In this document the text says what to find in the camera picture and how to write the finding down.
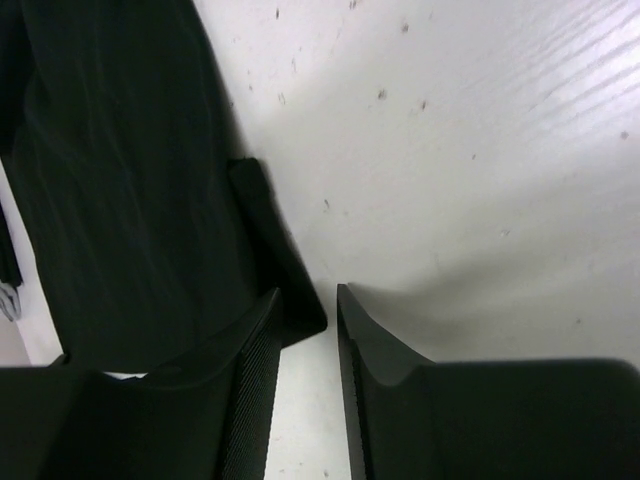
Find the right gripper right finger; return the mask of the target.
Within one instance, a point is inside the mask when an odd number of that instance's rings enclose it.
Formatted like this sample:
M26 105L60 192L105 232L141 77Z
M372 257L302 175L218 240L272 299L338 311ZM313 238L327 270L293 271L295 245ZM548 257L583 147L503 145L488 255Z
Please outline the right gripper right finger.
M380 326L346 284L337 326L351 477L433 479L429 361Z

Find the black tank top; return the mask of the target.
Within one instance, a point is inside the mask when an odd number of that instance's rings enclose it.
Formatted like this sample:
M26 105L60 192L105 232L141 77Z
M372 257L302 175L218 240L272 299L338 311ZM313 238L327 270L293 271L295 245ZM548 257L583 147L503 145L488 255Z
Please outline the black tank top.
M325 330L224 103L190 1L2 3L1 158L72 365L149 372L272 289L285 345Z

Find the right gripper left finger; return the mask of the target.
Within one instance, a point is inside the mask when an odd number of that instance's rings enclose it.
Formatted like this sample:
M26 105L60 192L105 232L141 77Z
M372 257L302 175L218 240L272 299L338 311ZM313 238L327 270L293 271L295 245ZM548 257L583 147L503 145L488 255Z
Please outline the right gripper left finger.
M120 381L100 478L262 478L282 323L273 289L201 346Z

